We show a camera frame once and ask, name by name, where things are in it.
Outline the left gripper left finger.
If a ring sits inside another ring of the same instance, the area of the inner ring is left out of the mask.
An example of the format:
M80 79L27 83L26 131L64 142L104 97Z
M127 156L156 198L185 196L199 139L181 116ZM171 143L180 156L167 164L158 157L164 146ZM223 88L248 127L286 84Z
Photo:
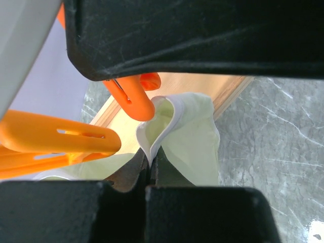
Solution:
M103 180L1 183L1 242L143 242L148 161Z

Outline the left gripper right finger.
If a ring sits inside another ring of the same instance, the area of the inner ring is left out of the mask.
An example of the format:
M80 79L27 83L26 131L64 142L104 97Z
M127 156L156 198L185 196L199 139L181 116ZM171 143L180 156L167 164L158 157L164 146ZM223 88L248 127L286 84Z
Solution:
M146 242L280 242L265 196L251 187L198 187L159 149L145 190Z

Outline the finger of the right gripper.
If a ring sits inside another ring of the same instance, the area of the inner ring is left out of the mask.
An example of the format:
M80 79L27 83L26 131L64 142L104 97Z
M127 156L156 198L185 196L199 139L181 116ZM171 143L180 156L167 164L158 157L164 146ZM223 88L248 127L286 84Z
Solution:
M323 78L323 1L65 1L86 78L149 72Z

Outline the white oval clip hanger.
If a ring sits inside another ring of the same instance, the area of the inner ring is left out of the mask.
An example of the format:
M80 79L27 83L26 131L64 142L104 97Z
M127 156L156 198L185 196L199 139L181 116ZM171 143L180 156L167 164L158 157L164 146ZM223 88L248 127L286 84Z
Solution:
M1 1L1 116L29 74L60 6L61 1Z

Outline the pale green underwear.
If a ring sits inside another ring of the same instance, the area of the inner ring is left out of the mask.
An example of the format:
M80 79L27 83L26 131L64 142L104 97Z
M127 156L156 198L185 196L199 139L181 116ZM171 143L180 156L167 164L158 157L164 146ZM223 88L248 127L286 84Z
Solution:
M140 123L136 138L149 165L162 147L171 164L195 186L218 185L218 149L220 134L214 119L207 113L210 107L199 109L197 116L183 112L174 115L175 105L168 98L151 99L155 114L152 120ZM120 169L133 153L44 171L33 180L103 180Z

